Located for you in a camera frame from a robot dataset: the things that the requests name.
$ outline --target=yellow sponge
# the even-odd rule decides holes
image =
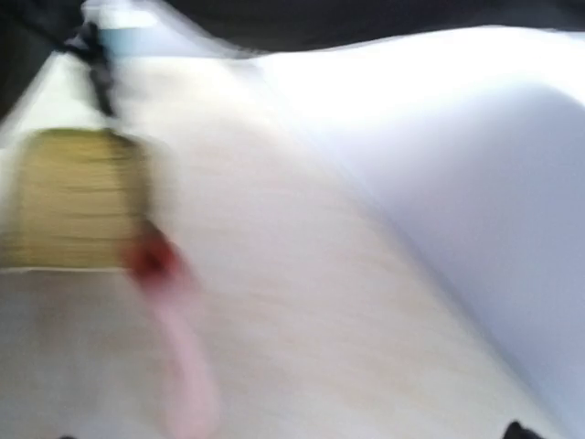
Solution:
[[[15,163],[4,268],[106,269],[139,231],[150,193],[144,148],[106,131],[32,136]]]

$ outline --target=yellow object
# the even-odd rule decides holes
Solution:
[[[121,246],[147,209],[144,148],[106,131],[47,130],[25,145],[15,178],[0,248],[5,268],[120,265]]]

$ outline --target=white wall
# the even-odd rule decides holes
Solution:
[[[257,65],[283,120],[585,437],[585,45],[478,28]]]

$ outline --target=beige surface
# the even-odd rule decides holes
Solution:
[[[67,66],[54,68],[20,132],[83,123],[67,110],[82,109],[66,104]],[[499,439],[512,418],[560,437],[397,241],[221,64],[133,68],[144,94],[128,113],[173,152],[164,220],[205,290],[218,438]],[[13,274],[0,290],[2,437],[164,437],[159,351],[121,276]]]

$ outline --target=white surface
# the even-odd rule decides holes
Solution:
[[[256,65],[585,437],[585,45],[487,27]]]
[[[202,283],[216,439],[500,439],[514,418],[562,437],[243,78],[200,59],[127,67],[144,93],[126,114],[172,170],[162,221]],[[95,125],[75,71],[54,59],[11,138]],[[161,352],[122,276],[3,275],[0,292],[1,437],[168,437]]]

